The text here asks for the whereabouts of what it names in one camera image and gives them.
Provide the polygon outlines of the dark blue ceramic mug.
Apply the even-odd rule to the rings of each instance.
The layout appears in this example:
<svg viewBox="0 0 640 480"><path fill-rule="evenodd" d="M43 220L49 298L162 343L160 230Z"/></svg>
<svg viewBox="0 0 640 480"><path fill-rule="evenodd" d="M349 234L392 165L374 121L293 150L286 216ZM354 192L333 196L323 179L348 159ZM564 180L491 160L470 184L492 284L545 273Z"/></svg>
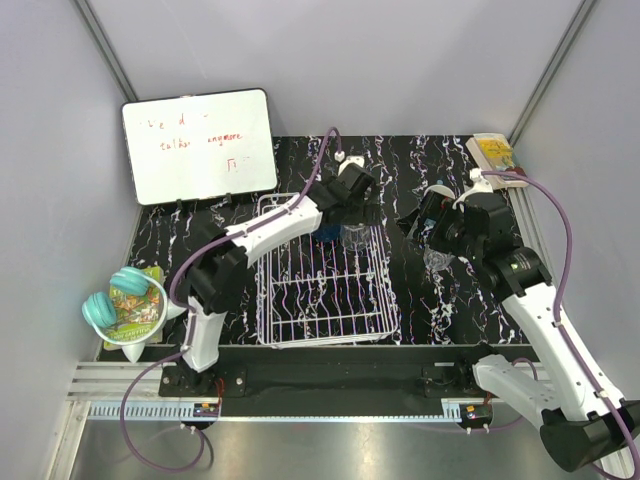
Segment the dark blue ceramic mug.
<svg viewBox="0 0 640 480"><path fill-rule="evenodd" d="M334 242L340 238L341 226L340 225L326 225L314 231L311 236L318 242L329 243Z"/></svg>

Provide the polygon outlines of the light blue dotted mug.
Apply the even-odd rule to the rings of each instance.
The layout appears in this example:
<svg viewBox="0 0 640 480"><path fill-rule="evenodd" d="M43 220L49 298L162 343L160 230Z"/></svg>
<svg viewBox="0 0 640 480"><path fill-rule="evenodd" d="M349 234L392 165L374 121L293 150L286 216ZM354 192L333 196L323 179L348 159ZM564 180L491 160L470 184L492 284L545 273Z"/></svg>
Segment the light blue dotted mug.
<svg viewBox="0 0 640 480"><path fill-rule="evenodd" d="M427 187L426 189L426 193L427 194L437 194L440 195L441 197L446 197L449 199L456 199L455 193L453 192L453 190L443 184L433 184Z"/></svg>

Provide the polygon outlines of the clear glass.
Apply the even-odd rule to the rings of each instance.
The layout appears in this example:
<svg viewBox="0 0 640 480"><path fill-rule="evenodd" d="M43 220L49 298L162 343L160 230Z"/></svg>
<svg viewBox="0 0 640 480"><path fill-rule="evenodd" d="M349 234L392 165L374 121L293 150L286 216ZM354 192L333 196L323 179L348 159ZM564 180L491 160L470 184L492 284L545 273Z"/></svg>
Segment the clear glass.
<svg viewBox="0 0 640 480"><path fill-rule="evenodd" d="M455 259L455 256L448 253L442 253L437 250L426 247L423 260L425 268L429 272L438 272L446 270Z"/></svg>
<svg viewBox="0 0 640 480"><path fill-rule="evenodd" d="M362 252L371 241L371 228L367 225L343 225L340 232L342 247L351 252Z"/></svg>

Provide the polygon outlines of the white wire dish rack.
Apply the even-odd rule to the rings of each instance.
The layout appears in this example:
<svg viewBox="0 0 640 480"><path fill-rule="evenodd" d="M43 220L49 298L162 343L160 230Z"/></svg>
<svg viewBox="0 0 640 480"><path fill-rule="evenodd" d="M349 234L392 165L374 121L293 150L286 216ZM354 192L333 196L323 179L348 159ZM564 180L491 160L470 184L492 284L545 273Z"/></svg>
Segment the white wire dish rack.
<svg viewBox="0 0 640 480"><path fill-rule="evenodd" d="M400 330L388 239L376 225L358 251L295 238L255 263L256 332L277 349L379 341Z"/></svg>

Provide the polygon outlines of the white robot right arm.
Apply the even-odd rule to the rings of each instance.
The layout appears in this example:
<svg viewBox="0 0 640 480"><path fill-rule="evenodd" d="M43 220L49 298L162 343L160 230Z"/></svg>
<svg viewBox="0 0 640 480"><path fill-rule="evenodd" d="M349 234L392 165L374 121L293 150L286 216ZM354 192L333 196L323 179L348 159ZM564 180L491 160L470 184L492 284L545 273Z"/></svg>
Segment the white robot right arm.
<svg viewBox="0 0 640 480"><path fill-rule="evenodd" d="M419 206L398 222L419 245L430 270L451 258L469 261L529 340L549 377L544 386L491 347L481 347L454 371L466 396L485 391L502 399L540 435L563 470L576 471L626 447L639 435L639 403L624 397L586 349L563 309L558 289L538 254L514 233L505 200L492 192L427 189Z"/></svg>

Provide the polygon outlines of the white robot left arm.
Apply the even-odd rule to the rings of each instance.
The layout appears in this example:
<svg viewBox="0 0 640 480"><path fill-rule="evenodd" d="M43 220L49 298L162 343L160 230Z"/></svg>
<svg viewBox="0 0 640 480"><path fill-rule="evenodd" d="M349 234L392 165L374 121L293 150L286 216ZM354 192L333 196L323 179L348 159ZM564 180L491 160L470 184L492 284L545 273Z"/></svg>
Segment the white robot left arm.
<svg viewBox="0 0 640 480"><path fill-rule="evenodd" d="M171 302L188 313L180 352L186 367L181 384L196 396L215 386L212 368L227 315L235 311L248 269L262 256L289 241L327 226L375 225L380 219L380 187L356 162L326 180L314 180L285 203L249 221L213 226L210 242L175 272L168 290Z"/></svg>

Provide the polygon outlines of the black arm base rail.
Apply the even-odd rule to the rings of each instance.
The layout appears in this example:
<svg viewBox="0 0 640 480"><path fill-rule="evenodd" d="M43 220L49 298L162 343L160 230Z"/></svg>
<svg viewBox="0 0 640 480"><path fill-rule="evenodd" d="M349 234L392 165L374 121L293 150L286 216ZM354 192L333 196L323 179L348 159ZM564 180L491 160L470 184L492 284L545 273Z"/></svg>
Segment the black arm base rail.
<svg viewBox="0 0 640 480"><path fill-rule="evenodd" d="M224 346L197 374L184 362L162 370L159 394L222 397L224 418L420 417L443 399L483 401L463 358L472 347L330 346L275 350Z"/></svg>

